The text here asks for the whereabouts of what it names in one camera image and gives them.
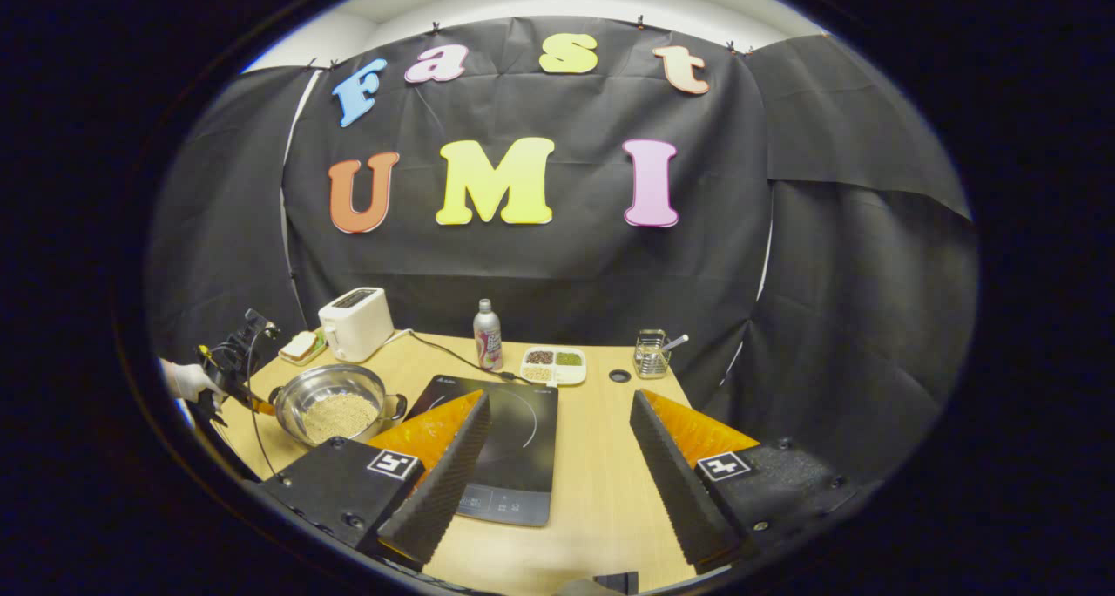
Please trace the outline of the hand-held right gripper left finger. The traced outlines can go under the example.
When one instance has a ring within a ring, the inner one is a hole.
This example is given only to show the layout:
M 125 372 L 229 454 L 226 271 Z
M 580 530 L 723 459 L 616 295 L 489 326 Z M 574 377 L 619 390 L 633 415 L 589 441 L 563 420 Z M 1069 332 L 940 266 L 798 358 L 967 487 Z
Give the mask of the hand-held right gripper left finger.
M 477 389 L 366 443 L 329 438 L 262 482 L 282 507 L 365 555 L 432 561 L 489 436 Z

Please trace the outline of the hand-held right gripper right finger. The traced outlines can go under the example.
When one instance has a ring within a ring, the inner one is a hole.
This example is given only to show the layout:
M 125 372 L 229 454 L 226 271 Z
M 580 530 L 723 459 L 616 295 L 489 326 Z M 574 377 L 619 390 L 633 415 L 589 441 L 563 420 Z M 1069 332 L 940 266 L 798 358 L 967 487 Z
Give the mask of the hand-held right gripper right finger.
M 859 502 L 859 488 L 789 438 L 762 443 L 641 389 L 630 426 L 694 571 L 752 571 Z

